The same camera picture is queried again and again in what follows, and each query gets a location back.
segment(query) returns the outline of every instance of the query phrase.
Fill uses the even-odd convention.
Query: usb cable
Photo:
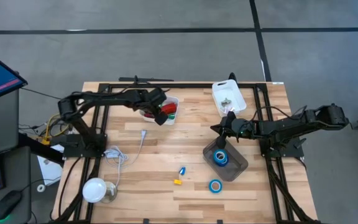
[[[142,130],[142,140],[140,142],[139,150],[137,151],[137,154],[136,154],[135,158],[132,160],[132,162],[129,164],[126,164],[124,166],[122,164],[128,160],[128,156],[126,154],[122,153],[121,150],[119,150],[118,146],[111,146],[110,149],[107,149],[104,152],[106,155],[106,162],[110,166],[118,168],[118,179],[117,179],[117,183],[116,183],[117,188],[118,188],[119,175],[120,175],[121,169],[129,167],[136,161],[136,159],[139,157],[140,150],[142,149],[143,141],[144,141],[145,137],[146,137],[146,130]]]

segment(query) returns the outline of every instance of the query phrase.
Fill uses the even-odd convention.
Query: gray container
[[[248,161],[228,141],[226,141],[226,147],[224,150],[227,153],[229,161],[224,167],[218,166],[214,161],[214,153],[218,149],[220,148],[216,145],[215,139],[204,148],[204,159],[222,180],[229,182],[233,181],[248,167]]]

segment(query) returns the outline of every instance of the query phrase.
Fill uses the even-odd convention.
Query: yellow block
[[[173,183],[174,183],[174,184],[181,185],[181,180],[173,180]]]

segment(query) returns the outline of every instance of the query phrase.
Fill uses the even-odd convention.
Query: desk
[[[97,91],[99,84],[86,82],[83,91]],[[267,83],[267,88],[270,104],[290,113],[284,85]],[[143,218],[149,218],[151,223],[216,223],[217,219],[222,219],[224,223],[275,223],[269,178],[258,141],[240,139],[236,143],[234,138],[228,139],[248,160],[249,167],[235,181],[223,182],[220,194],[212,194],[208,190],[208,182],[217,179],[218,175],[204,161],[202,151],[218,136],[209,127],[221,120],[211,91],[211,88],[172,88],[167,92],[168,96],[180,100],[173,126],[147,123],[138,111],[133,112],[123,106],[110,107],[106,128],[109,146],[119,146],[132,159],[139,148],[140,130],[146,129],[147,135],[139,158],[121,173],[117,198],[109,204],[96,203],[92,223],[140,223]],[[239,117],[250,119],[256,108],[254,93],[250,89],[241,89],[241,92],[247,109]],[[89,110],[83,117],[88,125],[91,124],[93,111]],[[273,117],[284,118],[275,110]],[[65,162],[62,180],[66,179],[74,161],[69,159]],[[290,193],[306,214],[317,218],[305,168],[293,158],[283,158],[283,163]],[[82,165],[83,159],[71,173],[62,209],[68,206],[78,191]],[[186,167],[184,176],[178,173],[182,166]],[[102,160],[99,177],[115,183],[117,169]],[[174,179],[181,179],[183,184],[174,185]],[[60,181],[52,214],[54,218],[58,216],[63,183]],[[280,193],[279,197],[285,218]],[[84,219],[86,203],[82,206],[81,219]]]

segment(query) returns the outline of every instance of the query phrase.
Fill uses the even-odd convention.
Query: concrete floor
[[[256,0],[264,27],[358,27],[358,1]],[[0,30],[253,27],[248,0],[0,0]],[[293,111],[335,102],[358,119],[358,32],[264,33],[272,80],[285,82]],[[263,81],[255,34],[0,35],[0,59],[28,88],[63,97],[85,81],[119,77]],[[35,125],[57,101],[20,93],[20,122]],[[358,131],[307,135],[303,147],[319,219],[358,223]],[[32,178],[40,171],[33,160]],[[32,209],[49,220],[57,184]]]

